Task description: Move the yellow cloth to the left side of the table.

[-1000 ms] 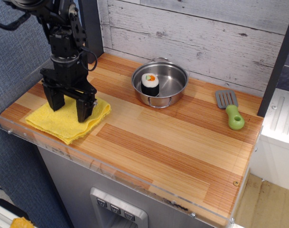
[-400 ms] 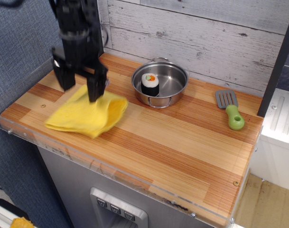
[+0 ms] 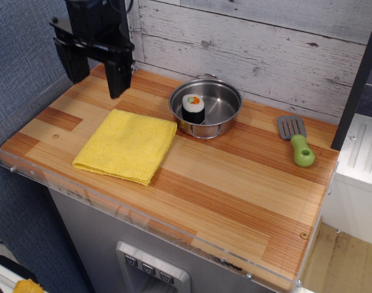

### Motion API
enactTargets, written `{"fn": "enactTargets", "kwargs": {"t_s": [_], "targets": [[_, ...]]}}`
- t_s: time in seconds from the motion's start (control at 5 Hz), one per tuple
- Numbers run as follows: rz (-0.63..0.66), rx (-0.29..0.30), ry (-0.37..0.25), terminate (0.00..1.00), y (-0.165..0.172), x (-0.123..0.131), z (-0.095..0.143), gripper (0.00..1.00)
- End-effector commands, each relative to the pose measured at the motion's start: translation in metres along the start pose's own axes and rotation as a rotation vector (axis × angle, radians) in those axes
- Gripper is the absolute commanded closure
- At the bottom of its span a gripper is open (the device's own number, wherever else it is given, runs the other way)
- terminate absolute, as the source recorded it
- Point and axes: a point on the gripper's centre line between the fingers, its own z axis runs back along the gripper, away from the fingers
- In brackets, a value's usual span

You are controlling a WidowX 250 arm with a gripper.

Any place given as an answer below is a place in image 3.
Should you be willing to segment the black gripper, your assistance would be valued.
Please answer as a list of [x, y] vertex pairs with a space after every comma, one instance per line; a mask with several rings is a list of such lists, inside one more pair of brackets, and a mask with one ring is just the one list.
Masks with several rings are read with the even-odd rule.
[[77, 84], [90, 74], [88, 59], [104, 63], [109, 94], [131, 87], [134, 44], [120, 32], [118, 1], [65, 1], [68, 15], [54, 16], [54, 44], [64, 70]]

